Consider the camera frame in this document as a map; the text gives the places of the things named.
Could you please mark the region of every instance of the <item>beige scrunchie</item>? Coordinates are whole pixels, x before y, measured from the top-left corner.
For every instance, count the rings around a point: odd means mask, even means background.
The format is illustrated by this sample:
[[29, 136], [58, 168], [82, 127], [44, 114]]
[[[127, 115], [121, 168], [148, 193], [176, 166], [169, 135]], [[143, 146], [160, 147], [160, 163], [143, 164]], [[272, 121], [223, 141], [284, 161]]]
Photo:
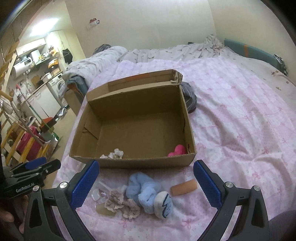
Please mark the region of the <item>beige scrunchie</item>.
[[122, 211], [123, 217], [132, 219], [140, 215], [140, 207], [133, 199], [124, 200], [124, 196], [117, 190], [111, 190], [108, 199], [105, 201], [105, 208], [112, 212]]

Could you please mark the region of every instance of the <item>countertop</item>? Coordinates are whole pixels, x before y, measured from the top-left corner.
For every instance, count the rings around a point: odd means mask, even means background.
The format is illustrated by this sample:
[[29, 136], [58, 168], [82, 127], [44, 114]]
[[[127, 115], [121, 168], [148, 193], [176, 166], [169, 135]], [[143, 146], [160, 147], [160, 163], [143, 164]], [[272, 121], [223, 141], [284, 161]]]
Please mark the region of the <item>countertop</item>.
[[42, 86], [46, 85], [49, 81], [51, 81], [54, 77], [57, 77], [60, 73], [62, 73], [62, 71], [58, 72], [56, 75], [54, 75], [53, 77], [51, 77], [48, 81], [44, 82], [42, 85], [40, 85], [32, 94], [29, 95], [29, 97], [26, 97], [27, 100], [30, 99], [30, 97], [32, 95], [34, 95]]

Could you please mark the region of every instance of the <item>metal screw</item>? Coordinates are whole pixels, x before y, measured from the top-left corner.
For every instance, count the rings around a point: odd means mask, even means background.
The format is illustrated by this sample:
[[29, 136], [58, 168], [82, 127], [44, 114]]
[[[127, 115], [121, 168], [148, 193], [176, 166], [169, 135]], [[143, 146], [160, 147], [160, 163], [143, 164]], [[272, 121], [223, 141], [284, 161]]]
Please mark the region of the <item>metal screw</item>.
[[65, 187], [67, 187], [67, 186], [68, 186], [68, 183], [66, 183], [66, 182], [63, 182], [63, 183], [61, 183], [59, 186], [60, 186], [60, 188], [65, 188]]
[[36, 186], [33, 187], [34, 192], [37, 192], [38, 190], [39, 190], [39, 186], [36, 185]]
[[254, 186], [255, 191], [260, 191], [260, 187], [258, 187], [257, 185]]
[[228, 188], [232, 188], [233, 187], [233, 183], [232, 182], [226, 182], [225, 186]]

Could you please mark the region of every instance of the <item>white water heater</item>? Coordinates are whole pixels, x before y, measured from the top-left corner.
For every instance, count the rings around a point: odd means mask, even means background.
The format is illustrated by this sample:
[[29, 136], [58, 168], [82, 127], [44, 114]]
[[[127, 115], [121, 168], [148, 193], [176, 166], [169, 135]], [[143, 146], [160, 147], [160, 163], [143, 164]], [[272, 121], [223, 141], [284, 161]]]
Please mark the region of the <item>white water heater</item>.
[[25, 73], [28, 69], [32, 68], [34, 63], [30, 57], [23, 59], [21, 62], [12, 67], [11, 75], [14, 79]]

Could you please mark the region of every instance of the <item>floor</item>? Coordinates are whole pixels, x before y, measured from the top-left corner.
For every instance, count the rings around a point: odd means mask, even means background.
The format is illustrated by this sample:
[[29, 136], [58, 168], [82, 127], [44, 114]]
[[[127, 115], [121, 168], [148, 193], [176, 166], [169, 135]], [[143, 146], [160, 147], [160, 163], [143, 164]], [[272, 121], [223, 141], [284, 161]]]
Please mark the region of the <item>floor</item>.
[[[64, 118], [58, 120], [58, 122], [54, 125], [54, 132], [60, 137], [60, 141], [52, 155], [52, 159], [59, 159], [60, 161], [62, 160], [75, 119], [76, 115], [71, 109], [69, 109]], [[57, 171], [49, 174], [46, 177], [46, 179], [44, 180], [45, 186], [43, 187], [43, 189], [52, 188], [52, 184], [56, 177], [56, 174]]]

